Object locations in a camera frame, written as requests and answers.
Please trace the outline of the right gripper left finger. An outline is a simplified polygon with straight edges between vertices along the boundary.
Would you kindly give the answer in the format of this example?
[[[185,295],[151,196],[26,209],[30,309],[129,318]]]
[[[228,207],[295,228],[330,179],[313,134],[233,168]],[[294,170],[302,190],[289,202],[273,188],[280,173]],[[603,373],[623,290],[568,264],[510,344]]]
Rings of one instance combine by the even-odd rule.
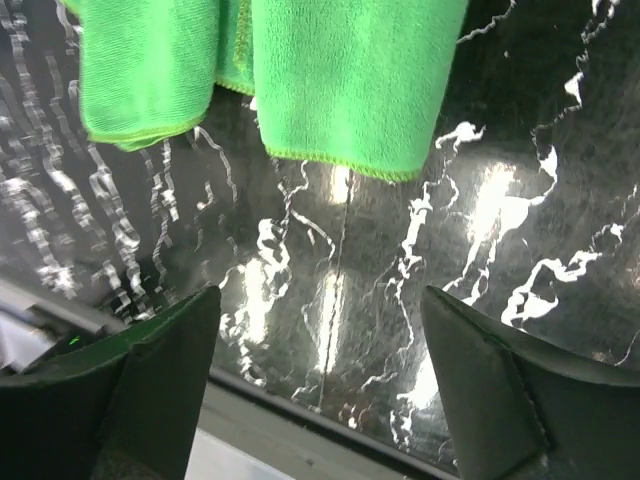
[[[220,325],[208,286],[153,318],[1,379],[1,476],[89,479],[101,459],[184,477]]]

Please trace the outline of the green towel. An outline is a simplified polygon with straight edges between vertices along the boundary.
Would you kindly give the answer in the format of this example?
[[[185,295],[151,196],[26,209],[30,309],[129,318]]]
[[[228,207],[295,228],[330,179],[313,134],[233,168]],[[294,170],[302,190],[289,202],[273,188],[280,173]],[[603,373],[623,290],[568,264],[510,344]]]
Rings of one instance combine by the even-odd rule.
[[[83,125],[135,151],[185,133],[216,87],[251,96],[275,157],[417,177],[463,1],[71,1]]]

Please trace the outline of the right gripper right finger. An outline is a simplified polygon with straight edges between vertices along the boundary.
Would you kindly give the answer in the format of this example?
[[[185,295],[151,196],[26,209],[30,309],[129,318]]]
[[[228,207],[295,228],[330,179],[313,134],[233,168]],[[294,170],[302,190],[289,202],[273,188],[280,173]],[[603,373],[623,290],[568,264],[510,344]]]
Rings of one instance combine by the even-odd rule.
[[[434,286],[421,316],[464,479],[636,479],[639,374],[563,350]]]

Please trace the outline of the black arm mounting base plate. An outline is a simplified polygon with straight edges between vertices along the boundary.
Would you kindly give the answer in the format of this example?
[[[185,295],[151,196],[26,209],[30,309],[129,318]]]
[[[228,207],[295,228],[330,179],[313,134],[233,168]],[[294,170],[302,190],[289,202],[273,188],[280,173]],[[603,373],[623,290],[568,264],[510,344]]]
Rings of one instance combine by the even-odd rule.
[[[1,379],[28,373],[48,359],[121,333],[133,324],[3,277]],[[437,467],[288,406],[210,367],[181,479],[443,477]],[[151,478],[123,461],[101,459],[89,479]]]

